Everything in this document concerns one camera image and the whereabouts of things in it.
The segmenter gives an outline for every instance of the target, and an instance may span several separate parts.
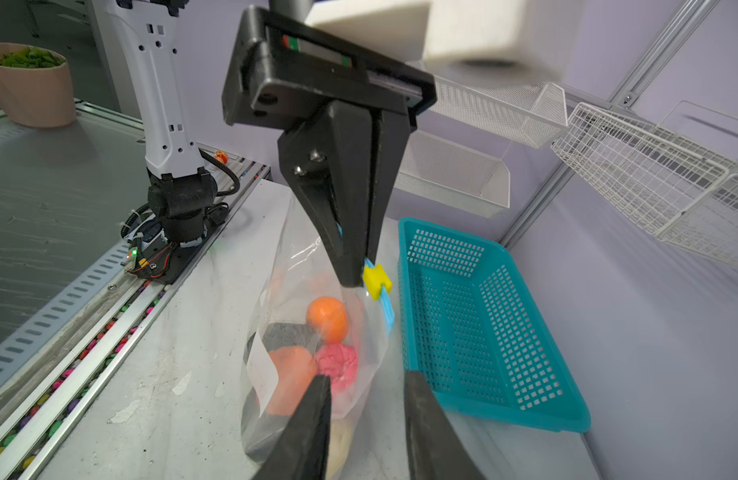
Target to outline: plant pot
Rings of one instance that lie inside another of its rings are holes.
[[[0,43],[0,56],[28,47]],[[52,68],[12,68],[0,66],[0,107],[10,120],[28,127],[62,127],[76,120],[74,86],[65,63]]]

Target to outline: teal plastic basket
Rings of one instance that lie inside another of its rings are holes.
[[[585,432],[590,413],[505,248],[404,218],[403,362],[441,407],[546,430]]]

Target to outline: mesh tray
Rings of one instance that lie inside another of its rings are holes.
[[[649,234],[738,269],[737,161],[588,104],[553,151]]]
[[[585,400],[508,251],[412,218],[398,230],[404,368],[445,409],[585,432]]]
[[[421,60],[409,65],[425,70]],[[529,147],[546,147],[568,127],[566,94],[556,84],[492,90],[436,77],[436,93],[432,111]]]
[[[500,159],[422,131],[409,137],[395,186],[485,217],[510,205],[510,172]]]

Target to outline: orange fruit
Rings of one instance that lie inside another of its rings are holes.
[[[278,386],[265,410],[272,415],[290,416],[318,373],[318,365],[303,346],[284,346],[269,353],[278,372]]]
[[[345,305],[332,296],[322,296],[307,306],[307,323],[328,344],[342,343],[347,336],[347,312]]]

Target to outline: wall-mounted basket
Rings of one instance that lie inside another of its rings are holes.
[[[421,60],[409,65],[425,70]],[[492,90],[436,77],[436,92],[432,111],[529,147],[546,147],[568,127],[566,93],[556,84]]]
[[[649,234],[738,269],[738,161],[582,103],[553,151]]]
[[[485,217],[510,205],[510,172],[500,159],[422,131],[409,137],[395,186]]]

